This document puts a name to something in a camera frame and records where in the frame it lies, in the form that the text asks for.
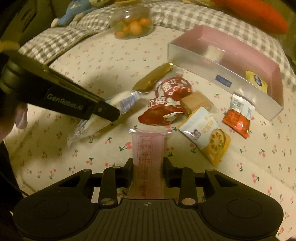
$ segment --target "cherry print tablecloth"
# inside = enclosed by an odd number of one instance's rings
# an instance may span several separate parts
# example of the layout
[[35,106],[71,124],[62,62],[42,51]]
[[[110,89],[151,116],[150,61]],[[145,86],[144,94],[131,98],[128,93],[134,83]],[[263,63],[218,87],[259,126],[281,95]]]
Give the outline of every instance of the cherry print tablecloth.
[[[167,62],[167,44],[181,34],[157,27],[146,37],[119,40],[110,31],[105,31],[67,51],[51,68],[100,97],[109,98],[130,90],[140,78]],[[271,122],[255,112],[250,137],[245,140],[221,122],[231,94],[186,70],[184,78],[193,90],[202,91],[219,109],[215,118],[231,137],[229,150],[217,170],[277,200],[285,213],[277,237],[285,240],[295,236],[296,100],[293,94],[284,89],[285,108]],[[146,99],[152,97],[153,93],[145,96]],[[90,168],[95,173],[111,165],[124,165],[132,157],[133,148],[128,128],[171,129],[173,134],[166,140],[165,156],[173,165],[188,166],[195,172],[212,168],[190,140],[178,131],[177,126],[184,119],[170,126],[147,126],[138,122],[137,118],[147,109],[146,99],[141,99],[113,125],[73,143],[70,148],[67,147],[67,136],[79,120],[29,106],[27,129],[13,129],[5,140],[20,187],[33,193],[81,169]],[[125,197],[126,191],[119,190],[118,196]],[[167,189],[165,196],[175,198],[177,190]]]

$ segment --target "black cable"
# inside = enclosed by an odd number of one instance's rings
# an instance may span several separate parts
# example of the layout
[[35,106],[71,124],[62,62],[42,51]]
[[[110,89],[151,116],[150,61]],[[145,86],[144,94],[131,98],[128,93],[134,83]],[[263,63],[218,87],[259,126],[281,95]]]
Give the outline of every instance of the black cable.
[[17,191],[21,192],[22,194],[24,194],[25,196],[29,196],[29,194],[27,194],[26,192],[24,192],[23,190],[19,189],[17,186],[15,186],[11,181],[9,181],[4,174],[0,171],[0,175]]

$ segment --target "gingham blanket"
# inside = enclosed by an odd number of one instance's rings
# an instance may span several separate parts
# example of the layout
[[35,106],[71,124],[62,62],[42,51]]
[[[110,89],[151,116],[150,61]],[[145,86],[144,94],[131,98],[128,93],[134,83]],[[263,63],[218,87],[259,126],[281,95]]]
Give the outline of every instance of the gingham blanket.
[[[214,9],[183,4],[176,0],[142,3],[151,9],[156,26],[188,31],[195,25],[207,25],[252,46],[279,65],[283,83],[296,91],[296,77],[280,43],[258,28]],[[47,29],[24,44],[19,53],[42,64],[49,64],[83,38],[108,29],[109,16],[114,10],[114,5],[111,5],[87,14],[78,23],[72,22],[66,28]]]

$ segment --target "red pillow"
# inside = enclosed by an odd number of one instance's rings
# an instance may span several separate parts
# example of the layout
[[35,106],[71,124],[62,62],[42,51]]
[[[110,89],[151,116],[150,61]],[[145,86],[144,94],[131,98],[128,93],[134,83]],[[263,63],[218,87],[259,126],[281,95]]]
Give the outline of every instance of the red pillow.
[[261,0],[212,0],[212,2],[233,11],[243,20],[268,33],[284,34],[288,31],[288,24],[282,15]]

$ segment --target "jar lid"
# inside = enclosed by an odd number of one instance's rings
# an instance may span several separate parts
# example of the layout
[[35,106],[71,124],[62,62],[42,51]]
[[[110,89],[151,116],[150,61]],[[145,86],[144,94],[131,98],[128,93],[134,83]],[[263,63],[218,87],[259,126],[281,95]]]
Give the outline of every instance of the jar lid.
[[116,5],[123,5],[123,4],[137,4],[140,3],[141,0],[115,0]]

